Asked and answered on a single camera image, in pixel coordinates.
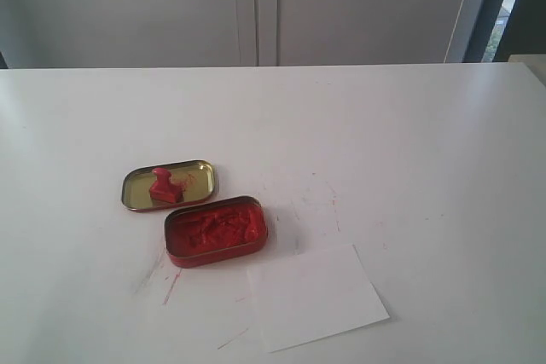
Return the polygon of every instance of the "red wax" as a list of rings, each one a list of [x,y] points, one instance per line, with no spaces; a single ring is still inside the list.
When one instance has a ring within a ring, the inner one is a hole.
[[[235,204],[182,214],[167,231],[171,253],[188,257],[254,242],[265,235],[262,210]]]

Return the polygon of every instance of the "white paper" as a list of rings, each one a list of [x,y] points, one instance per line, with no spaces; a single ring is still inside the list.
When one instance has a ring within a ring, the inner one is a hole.
[[[285,257],[247,272],[269,352],[389,318],[352,245]]]

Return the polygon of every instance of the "open tin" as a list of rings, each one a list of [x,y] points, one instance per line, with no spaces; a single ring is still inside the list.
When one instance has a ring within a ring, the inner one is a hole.
[[[151,199],[149,189],[155,182],[154,168],[171,172],[171,182],[183,189],[183,197],[172,204]],[[214,169],[206,161],[186,161],[174,164],[147,166],[130,172],[123,181],[121,202],[131,211],[156,211],[196,205],[206,201],[214,193]]]
[[[167,254],[181,268],[254,253],[267,234],[262,207],[250,196],[181,209],[165,220]]]

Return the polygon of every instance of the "tin lid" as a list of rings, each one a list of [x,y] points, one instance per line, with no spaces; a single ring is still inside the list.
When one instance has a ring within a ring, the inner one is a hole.
[[[182,198],[175,203],[150,197],[150,188],[156,181],[153,170],[164,168],[171,172],[171,182],[182,187]],[[214,193],[214,169],[206,161],[186,161],[174,164],[147,166],[130,172],[123,181],[121,202],[131,211],[156,211],[199,204]]]

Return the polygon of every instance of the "red tin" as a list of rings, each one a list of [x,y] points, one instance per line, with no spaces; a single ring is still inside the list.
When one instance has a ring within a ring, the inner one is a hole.
[[[267,234],[264,211],[250,196],[181,209],[165,220],[167,254],[181,268],[254,253]]]

